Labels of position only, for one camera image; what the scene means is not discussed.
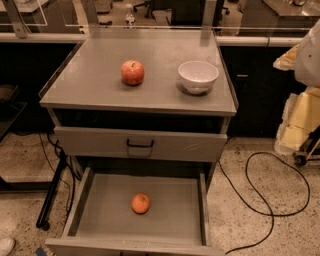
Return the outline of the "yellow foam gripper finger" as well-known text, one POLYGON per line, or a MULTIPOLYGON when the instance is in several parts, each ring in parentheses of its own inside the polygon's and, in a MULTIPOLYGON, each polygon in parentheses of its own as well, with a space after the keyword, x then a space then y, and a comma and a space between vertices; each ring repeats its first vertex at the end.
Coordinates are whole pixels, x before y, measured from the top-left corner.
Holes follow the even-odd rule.
POLYGON ((320 89, 308 87, 299 95, 291 94, 285 104, 274 150, 282 155, 298 151, 319 126, 320 89))
POLYGON ((293 46, 286 53, 282 54, 279 58, 277 58, 274 61, 273 67, 282 71, 293 70, 295 67, 298 48, 299 48, 299 44, 293 46))

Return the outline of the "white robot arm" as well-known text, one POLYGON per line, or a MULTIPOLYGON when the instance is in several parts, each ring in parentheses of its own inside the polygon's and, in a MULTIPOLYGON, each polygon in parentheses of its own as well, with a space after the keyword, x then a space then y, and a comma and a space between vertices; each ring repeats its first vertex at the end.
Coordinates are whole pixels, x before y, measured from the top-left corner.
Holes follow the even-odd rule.
POLYGON ((275 151, 290 155, 320 126, 320 20, 299 44, 277 58, 273 67, 293 70, 295 80, 306 86, 298 96, 289 96, 276 135, 275 151))

